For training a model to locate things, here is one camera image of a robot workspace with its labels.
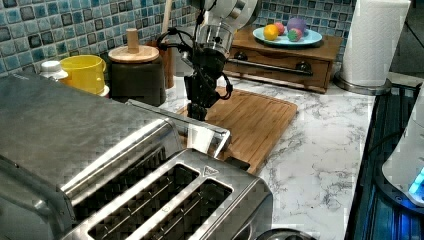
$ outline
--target toaster slot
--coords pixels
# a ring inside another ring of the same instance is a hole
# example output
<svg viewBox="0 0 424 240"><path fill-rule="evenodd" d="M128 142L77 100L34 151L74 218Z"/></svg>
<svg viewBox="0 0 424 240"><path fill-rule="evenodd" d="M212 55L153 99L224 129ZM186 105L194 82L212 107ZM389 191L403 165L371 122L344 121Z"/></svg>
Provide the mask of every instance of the toaster slot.
<svg viewBox="0 0 424 240"><path fill-rule="evenodd" d="M133 165L99 188L95 193L74 206L77 221L81 222L90 217L148 174L155 171L166 161L165 149L163 147L137 160Z"/></svg>
<svg viewBox="0 0 424 240"><path fill-rule="evenodd" d="M206 180L143 240L188 239L231 194L231 189Z"/></svg>
<svg viewBox="0 0 424 240"><path fill-rule="evenodd" d="M176 165L94 226L88 234L94 239L127 238L198 175L182 165Z"/></svg>

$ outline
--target yellow container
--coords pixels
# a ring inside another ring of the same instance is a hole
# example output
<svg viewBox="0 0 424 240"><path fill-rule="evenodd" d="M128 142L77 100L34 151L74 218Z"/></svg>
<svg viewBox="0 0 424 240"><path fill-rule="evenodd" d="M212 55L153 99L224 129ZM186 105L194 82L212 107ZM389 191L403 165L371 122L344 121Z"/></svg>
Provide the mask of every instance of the yellow container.
<svg viewBox="0 0 424 240"><path fill-rule="evenodd" d="M93 94L103 92L105 87L103 72L106 69L106 63L100 57L80 55L65 58L60 61L60 64L68 73L68 77L61 80L62 83Z"/></svg>

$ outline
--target drawer handle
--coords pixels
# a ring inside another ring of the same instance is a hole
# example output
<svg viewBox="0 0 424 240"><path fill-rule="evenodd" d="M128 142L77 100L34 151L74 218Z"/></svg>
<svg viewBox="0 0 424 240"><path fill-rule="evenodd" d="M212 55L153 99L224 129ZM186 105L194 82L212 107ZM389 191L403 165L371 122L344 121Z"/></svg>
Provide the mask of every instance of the drawer handle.
<svg viewBox="0 0 424 240"><path fill-rule="evenodd" d="M309 64L305 61L301 61L301 62L297 63L296 69L292 69L292 68L276 67L276 66L271 66L271 65L267 65L267 64L261 64L261 63L248 62L248 61L246 61L247 56L242 52L237 52L234 55L234 57L235 58L230 58L227 61L231 62L231 63L235 63L235 64L249 66L249 67L259 67L259 68L263 68L263 69L267 69L267 70L294 73L294 74L297 74L297 75L307 75L307 76L313 75L311 64Z"/></svg>

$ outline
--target apple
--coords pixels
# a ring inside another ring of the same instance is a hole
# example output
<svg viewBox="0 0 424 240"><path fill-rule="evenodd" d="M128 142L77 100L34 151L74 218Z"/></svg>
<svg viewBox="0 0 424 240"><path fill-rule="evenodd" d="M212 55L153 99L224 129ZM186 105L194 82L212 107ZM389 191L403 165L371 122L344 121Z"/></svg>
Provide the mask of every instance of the apple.
<svg viewBox="0 0 424 240"><path fill-rule="evenodd" d="M284 25L281 22L275 22L274 25L278 28L278 35L283 35L284 34Z"/></svg>

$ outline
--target blue plate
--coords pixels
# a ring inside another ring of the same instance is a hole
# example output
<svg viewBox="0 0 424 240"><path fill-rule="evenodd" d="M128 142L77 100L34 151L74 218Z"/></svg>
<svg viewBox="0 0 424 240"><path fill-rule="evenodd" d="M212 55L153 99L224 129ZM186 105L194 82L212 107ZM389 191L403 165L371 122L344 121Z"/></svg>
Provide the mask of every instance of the blue plate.
<svg viewBox="0 0 424 240"><path fill-rule="evenodd" d="M266 40L264 37L264 28L257 28L253 31L253 36L255 38L264 41L265 43L272 44L272 45L278 45L278 46L302 46L302 45L309 45L316 42L321 41L322 35L306 29L303 37L298 42L290 42L289 38L287 37L287 29L285 30L284 34L281 36L278 36L277 39L274 41Z"/></svg>

